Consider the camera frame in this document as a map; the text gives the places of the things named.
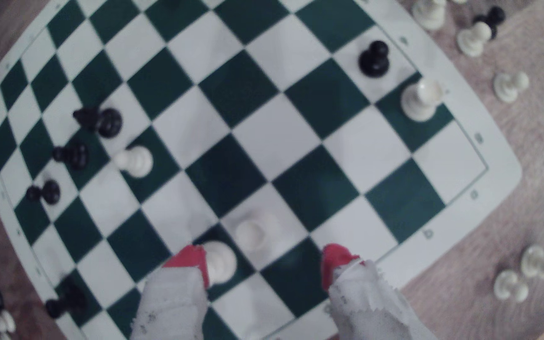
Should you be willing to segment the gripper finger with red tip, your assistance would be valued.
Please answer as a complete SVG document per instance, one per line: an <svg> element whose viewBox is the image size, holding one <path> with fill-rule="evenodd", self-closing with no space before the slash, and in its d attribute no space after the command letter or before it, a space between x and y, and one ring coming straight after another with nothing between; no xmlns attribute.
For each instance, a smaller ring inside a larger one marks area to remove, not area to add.
<svg viewBox="0 0 544 340"><path fill-rule="evenodd" d="M340 244L322 250L321 285L339 339L437 339L373 260Z"/></svg>
<svg viewBox="0 0 544 340"><path fill-rule="evenodd" d="M203 339L209 283L204 247L184 247L148 278L131 339Z"/></svg>

